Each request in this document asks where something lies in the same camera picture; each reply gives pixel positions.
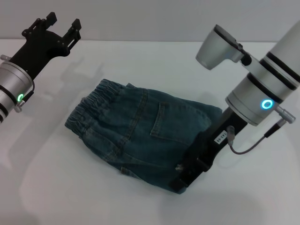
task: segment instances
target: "label sticker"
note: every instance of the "label sticker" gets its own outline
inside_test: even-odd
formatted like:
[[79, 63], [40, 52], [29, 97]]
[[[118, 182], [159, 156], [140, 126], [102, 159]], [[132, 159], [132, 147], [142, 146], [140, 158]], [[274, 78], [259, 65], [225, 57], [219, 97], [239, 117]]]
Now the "label sticker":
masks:
[[222, 143], [223, 140], [225, 140], [227, 137], [227, 132], [226, 131], [222, 131], [214, 140], [216, 143], [220, 144]]

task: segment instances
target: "cable connector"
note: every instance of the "cable connector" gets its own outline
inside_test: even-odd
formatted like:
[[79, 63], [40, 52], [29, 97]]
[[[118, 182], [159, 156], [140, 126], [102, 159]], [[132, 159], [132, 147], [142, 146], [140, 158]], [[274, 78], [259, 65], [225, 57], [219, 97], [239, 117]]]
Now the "cable connector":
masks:
[[234, 126], [228, 126], [226, 128], [226, 132], [227, 132], [227, 141], [228, 141], [228, 145], [232, 146], [233, 145], [233, 141], [235, 139], [235, 134], [234, 134]]
[[292, 124], [296, 121], [296, 117], [294, 117], [290, 112], [288, 112], [286, 109], [277, 106], [275, 111], [284, 119], [286, 120], [289, 124]]
[[273, 133], [278, 131], [284, 124], [286, 124], [286, 120], [281, 118], [277, 123], [275, 123], [263, 136], [270, 137]]

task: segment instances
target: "black stripe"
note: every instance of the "black stripe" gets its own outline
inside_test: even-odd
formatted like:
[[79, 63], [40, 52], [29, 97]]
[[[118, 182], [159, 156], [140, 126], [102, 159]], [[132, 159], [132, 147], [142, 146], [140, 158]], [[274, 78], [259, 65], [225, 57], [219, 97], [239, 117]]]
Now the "black stripe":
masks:
[[283, 100], [276, 95], [274, 95], [271, 91], [269, 91], [265, 86], [263, 86], [251, 73], [248, 73], [247, 78], [249, 81], [251, 81], [256, 87], [259, 88], [263, 93], [265, 93], [267, 96], [269, 96], [271, 99], [273, 99], [277, 103], [282, 103]]
[[294, 78], [296, 81], [300, 82], [300, 76], [295, 73], [291, 68], [289, 68], [283, 61], [273, 55], [271, 52], [268, 52], [266, 55], [270, 60], [275, 62], [280, 68], [282, 68], [288, 75]]
[[8, 91], [2, 85], [0, 85], [0, 90], [3, 91], [7, 96], [9, 96], [9, 98], [14, 102], [15, 105], [18, 103], [17, 99], [14, 97], [14, 95], [12, 93], [10, 93], [10, 91]]
[[8, 116], [8, 110], [0, 103], [0, 110], [2, 110], [2, 112], [4, 112], [5, 116]]
[[270, 73], [272, 73], [278, 80], [280, 80], [286, 87], [291, 90], [296, 90], [297, 87], [293, 85], [289, 80], [287, 80], [284, 76], [282, 76], [276, 69], [274, 69], [269, 63], [267, 63], [264, 59], [260, 60], [260, 64], [265, 67]]

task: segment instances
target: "gray cable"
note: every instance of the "gray cable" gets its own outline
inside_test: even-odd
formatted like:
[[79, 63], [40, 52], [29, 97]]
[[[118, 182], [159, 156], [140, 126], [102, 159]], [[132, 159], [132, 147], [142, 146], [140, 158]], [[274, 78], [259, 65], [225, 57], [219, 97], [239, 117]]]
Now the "gray cable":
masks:
[[248, 150], [246, 151], [242, 151], [242, 152], [237, 152], [234, 150], [233, 146], [232, 145], [229, 145], [231, 151], [234, 153], [234, 154], [237, 154], [237, 155], [243, 155], [243, 154], [246, 154], [248, 152], [250, 152], [252, 149], [254, 149], [260, 142], [262, 142], [262, 140], [265, 138], [265, 136], [263, 136], [261, 139], [259, 139], [251, 148], [249, 148]]

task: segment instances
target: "jeans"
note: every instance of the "jeans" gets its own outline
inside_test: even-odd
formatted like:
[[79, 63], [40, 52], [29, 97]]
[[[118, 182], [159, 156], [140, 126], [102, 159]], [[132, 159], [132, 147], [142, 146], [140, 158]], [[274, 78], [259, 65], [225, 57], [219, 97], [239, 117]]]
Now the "jeans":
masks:
[[122, 174], [173, 191], [168, 183], [179, 175], [176, 164], [221, 114], [211, 105], [104, 79], [65, 126]]

